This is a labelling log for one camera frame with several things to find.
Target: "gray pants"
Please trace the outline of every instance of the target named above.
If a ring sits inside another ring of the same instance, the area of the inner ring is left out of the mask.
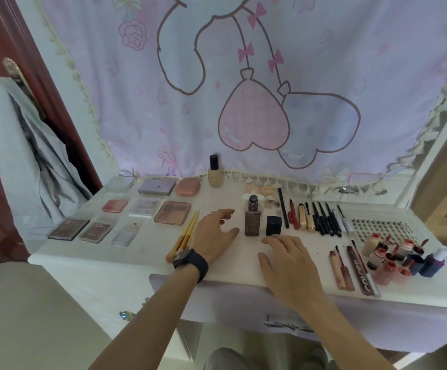
[[[325,370],[325,362],[314,358],[305,362],[300,370]],[[203,370],[260,370],[253,361],[230,348],[219,348],[215,350],[206,361]]]

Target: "hand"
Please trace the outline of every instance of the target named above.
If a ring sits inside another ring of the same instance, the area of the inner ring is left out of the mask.
[[[192,248],[201,255],[208,264],[216,261],[230,246],[232,240],[239,234],[238,228],[228,232],[220,230],[220,224],[224,219],[230,219],[234,213],[233,209],[220,209],[213,211],[199,221],[194,232]]]
[[[264,280],[287,307],[302,311],[325,296],[318,269],[298,237],[273,235],[261,241],[271,246],[275,259],[272,267],[264,253],[258,254]]]

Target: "red door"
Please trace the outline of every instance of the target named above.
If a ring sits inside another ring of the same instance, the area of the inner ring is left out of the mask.
[[[14,0],[0,0],[0,76],[7,76],[2,64],[6,57],[16,61],[23,71],[47,115],[45,122],[66,144],[68,157],[83,183],[96,193],[102,184]],[[0,262],[24,261],[28,256],[0,180]]]

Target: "right hand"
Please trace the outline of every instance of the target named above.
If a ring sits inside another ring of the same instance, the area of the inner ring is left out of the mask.
[[[258,254],[264,280],[287,307],[302,311],[325,297],[318,269],[298,237],[273,235],[261,241],[271,246],[275,260],[273,267],[264,253]]]

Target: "pink bow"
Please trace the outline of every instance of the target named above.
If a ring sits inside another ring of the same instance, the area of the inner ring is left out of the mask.
[[[252,48],[252,43],[249,43],[246,49],[239,49],[239,63],[245,58],[246,55],[253,56],[254,49]]]
[[[273,70],[275,70],[275,66],[278,63],[284,63],[283,57],[282,57],[282,53],[280,53],[280,49],[277,49],[276,53],[275,53],[275,59],[274,60],[270,60],[268,61],[268,66],[270,68],[271,73],[273,73]]]
[[[254,15],[248,15],[248,21],[251,25],[251,28],[254,30],[254,27],[256,27],[256,22],[259,17],[264,16],[267,13],[266,9],[264,8],[263,4],[260,2],[257,3],[256,7],[256,13]]]

